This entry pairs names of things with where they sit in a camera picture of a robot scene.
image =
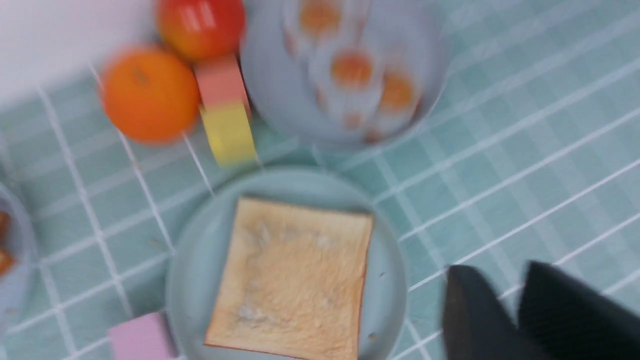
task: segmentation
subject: light blue plate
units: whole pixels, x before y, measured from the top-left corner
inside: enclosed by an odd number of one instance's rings
[[[327,174],[299,168],[268,170],[233,183],[204,205],[184,228],[166,289],[173,337],[184,355],[190,360],[288,359],[202,345],[227,260],[236,202],[240,196],[375,214],[376,225],[367,259],[358,358],[386,359],[396,344],[406,313],[408,285],[396,238],[367,197],[350,184]]]

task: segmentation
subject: black object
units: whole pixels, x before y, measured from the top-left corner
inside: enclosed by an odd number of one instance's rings
[[[640,360],[640,318],[547,264],[529,264],[518,323],[475,268],[449,268],[449,360]]]

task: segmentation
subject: yellow block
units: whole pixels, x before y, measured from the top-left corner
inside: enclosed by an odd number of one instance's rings
[[[200,108],[209,146],[220,166],[256,157],[249,119],[242,101]]]

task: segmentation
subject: orange fruit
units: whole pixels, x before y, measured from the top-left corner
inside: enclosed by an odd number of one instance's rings
[[[344,51],[331,65],[331,77],[342,89],[362,90],[373,76],[373,62],[361,51]]]
[[[102,76],[102,105],[113,125],[131,140],[171,142],[190,130],[200,105],[191,69],[161,49],[137,49]]]

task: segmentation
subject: plate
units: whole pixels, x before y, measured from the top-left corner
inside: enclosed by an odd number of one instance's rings
[[[0,211],[11,216],[6,249],[17,260],[8,274],[0,277],[0,337],[26,303],[33,284],[35,235],[29,215],[20,200],[0,184]]]
[[[362,150],[361,133],[341,130],[317,107],[305,67],[285,49],[282,29],[282,1],[254,9],[241,51],[244,82],[253,105],[272,127],[306,143],[324,149]],[[424,123],[442,92],[447,72],[445,45],[439,37],[438,21],[422,1],[372,0],[370,22],[382,32],[411,39],[414,56],[424,59],[425,95],[414,121],[402,132],[376,145],[392,142],[415,131]]]
[[[276,360],[284,356],[202,345],[218,296],[240,196],[376,217],[367,258],[358,360],[391,354],[406,313],[407,279],[396,237],[366,196],[344,181],[306,169],[267,170],[228,186],[184,228],[166,287],[173,338],[189,360]]]

